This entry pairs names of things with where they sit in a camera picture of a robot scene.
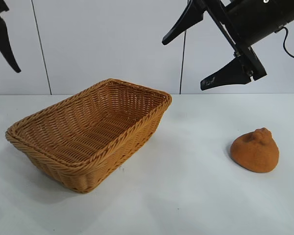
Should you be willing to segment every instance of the orange sponge toy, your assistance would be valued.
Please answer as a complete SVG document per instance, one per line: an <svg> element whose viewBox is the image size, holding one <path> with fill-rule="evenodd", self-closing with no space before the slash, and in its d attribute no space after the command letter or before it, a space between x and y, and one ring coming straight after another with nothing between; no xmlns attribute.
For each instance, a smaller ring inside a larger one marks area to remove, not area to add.
<svg viewBox="0 0 294 235"><path fill-rule="evenodd" d="M279 149L266 128L238 137L230 152L233 161L257 173L272 171L279 161Z"/></svg>

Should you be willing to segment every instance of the table surface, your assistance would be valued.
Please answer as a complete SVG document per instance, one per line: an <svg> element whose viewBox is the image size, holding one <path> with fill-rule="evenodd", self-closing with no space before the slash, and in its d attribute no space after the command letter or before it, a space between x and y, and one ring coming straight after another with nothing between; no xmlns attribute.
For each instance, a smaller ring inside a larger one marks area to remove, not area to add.
<svg viewBox="0 0 294 235"><path fill-rule="evenodd" d="M4 138L67 95L0 96L0 235L294 235L294 94L173 95L156 133L94 191L47 177ZM257 174L228 155L272 131L280 161Z"/></svg>

